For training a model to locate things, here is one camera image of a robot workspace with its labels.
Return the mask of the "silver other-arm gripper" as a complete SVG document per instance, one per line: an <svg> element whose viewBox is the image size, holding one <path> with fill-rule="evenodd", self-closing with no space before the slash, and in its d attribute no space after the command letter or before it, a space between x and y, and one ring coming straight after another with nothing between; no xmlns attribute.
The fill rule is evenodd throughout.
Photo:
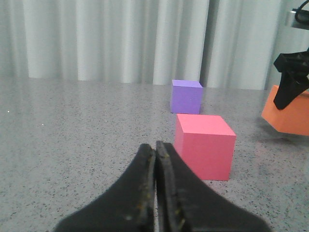
<svg viewBox="0 0 309 232"><path fill-rule="evenodd" d="M306 0L288 11L285 26L308 27L309 11L303 9L308 3L309 0ZM281 53L274 61L274 66L281 73L281 80L273 102L277 109L283 110L309 88L309 52Z"/></svg>

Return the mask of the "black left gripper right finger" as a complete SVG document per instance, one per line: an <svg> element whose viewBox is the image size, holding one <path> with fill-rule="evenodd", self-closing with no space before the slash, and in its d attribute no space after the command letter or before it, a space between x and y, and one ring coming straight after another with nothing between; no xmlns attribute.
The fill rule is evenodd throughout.
<svg viewBox="0 0 309 232"><path fill-rule="evenodd" d="M260 217L231 203L201 181L170 143L156 143L161 232L269 232Z"/></svg>

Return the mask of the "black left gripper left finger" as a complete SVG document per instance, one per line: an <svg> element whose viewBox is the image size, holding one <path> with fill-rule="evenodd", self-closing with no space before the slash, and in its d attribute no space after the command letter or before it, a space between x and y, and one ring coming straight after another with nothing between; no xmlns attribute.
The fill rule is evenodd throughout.
<svg viewBox="0 0 309 232"><path fill-rule="evenodd" d="M58 223L57 232L154 231L155 152L141 144L125 172L81 210Z"/></svg>

